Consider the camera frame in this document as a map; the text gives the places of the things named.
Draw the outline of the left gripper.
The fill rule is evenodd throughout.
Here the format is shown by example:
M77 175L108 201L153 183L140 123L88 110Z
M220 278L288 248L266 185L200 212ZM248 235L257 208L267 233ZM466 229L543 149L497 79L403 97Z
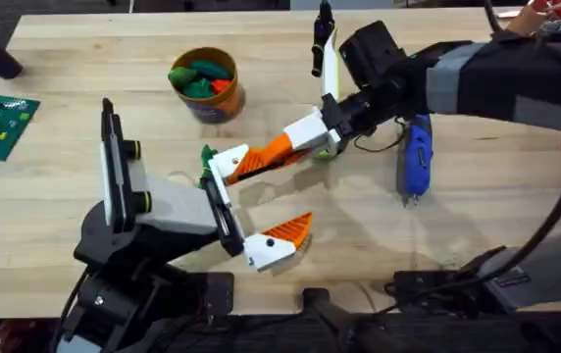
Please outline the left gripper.
M209 161L216 182L231 184L249 146L241 144ZM245 239L215 181L200 187L150 176L134 162L116 172L102 166L103 199L80 226L74 257L92 271L117 276L141 267L162 267L174 259L218 242L230 256L244 251L257 272L294 256L309 238L313 213L307 212Z

